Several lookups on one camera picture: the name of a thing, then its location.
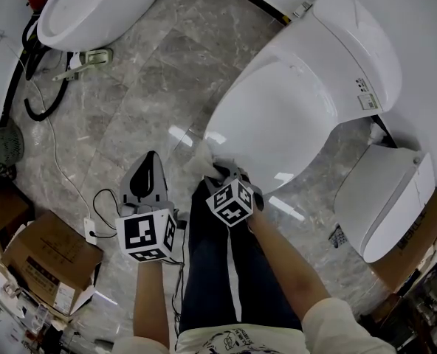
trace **white toilet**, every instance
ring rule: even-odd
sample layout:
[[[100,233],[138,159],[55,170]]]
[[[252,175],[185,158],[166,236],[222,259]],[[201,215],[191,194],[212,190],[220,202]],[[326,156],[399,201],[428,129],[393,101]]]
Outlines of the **white toilet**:
[[[367,263],[387,254],[435,190],[429,153],[371,145],[335,197],[335,218]]]
[[[41,43],[70,52],[110,44],[126,32],[154,0],[48,0],[38,21]]]
[[[381,114],[399,97],[396,53],[353,0],[316,0],[273,38],[225,94],[204,139],[263,193],[299,175],[340,123]]]

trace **white sleeve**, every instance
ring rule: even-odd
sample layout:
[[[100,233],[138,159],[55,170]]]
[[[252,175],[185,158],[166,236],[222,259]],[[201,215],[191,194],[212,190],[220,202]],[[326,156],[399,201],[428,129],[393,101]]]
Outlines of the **white sleeve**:
[[[302,328],[312,354],[395,354],[395,349],[374,338],[357,323],[348,303],[329,298],[304,316]]]
[[[159,342],[143,337],[125,337],[115,341],[112,354],[170,354]]]

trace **dark blue pants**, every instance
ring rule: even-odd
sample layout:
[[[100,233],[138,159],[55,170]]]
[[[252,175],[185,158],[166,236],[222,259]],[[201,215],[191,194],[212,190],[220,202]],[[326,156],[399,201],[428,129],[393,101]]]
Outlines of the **dark blue pants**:
[[[227,264],[228,228],[210,211],[202,181],[192,197],[190,270],[179,331],[237,323]],[[238,273],[241,322],[302,330],[255,236],[246,222],[230,229]]]

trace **toilet tank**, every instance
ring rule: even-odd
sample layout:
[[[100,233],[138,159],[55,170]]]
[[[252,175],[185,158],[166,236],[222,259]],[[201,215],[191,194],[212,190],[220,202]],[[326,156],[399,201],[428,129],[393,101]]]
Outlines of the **toilet tank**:
[[[304,62],[314,72],[337,123],[390,110],[402,87],[387,35],[354,0],[316,0],[256,55],[234,85],[277,60],[297,70]]]

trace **smart toilet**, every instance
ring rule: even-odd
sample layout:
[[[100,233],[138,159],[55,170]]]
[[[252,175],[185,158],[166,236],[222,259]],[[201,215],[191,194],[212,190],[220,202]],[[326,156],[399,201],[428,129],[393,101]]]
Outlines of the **smart toilet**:
[[[316,0],[273,38],[218,104],[204,134],[263,193],[299,175],[340,123],[389,111],[402,74],[387,35],[354,0]]]
[[[154,0],[48,0],[38,21],[41,43],[70,52],[110,44],[126,32]]]

